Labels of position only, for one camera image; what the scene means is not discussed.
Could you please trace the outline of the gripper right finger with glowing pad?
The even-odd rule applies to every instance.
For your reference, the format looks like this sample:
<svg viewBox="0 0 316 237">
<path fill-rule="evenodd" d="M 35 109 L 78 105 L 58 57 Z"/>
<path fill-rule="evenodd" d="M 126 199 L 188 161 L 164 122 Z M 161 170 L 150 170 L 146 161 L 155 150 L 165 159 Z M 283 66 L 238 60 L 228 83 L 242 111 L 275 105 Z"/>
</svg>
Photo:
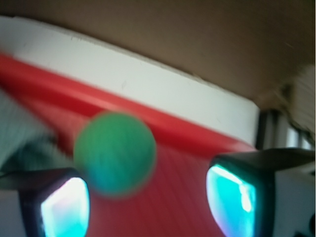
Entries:
<svg viewBox="0 0 316 237">
<path fill-rule="evenodd" d="M 211 214 L 226 237 L 313 237 L 315 170 L 306 149 L 217 155 L 206 174 Z"/>
</svg>

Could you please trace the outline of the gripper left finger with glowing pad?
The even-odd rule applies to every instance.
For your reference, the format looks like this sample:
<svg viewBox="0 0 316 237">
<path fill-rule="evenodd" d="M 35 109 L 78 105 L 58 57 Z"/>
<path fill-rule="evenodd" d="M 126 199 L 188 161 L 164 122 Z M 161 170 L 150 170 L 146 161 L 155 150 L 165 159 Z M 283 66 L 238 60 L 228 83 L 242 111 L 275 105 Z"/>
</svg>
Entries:
<svg viewBox="0 0 316 237">
<path fill-rule="evenodd" d="M 0 176 L 2 237 L 84 237 L 89 216 L 87 183 L 73 168 Z"/>
</svg>

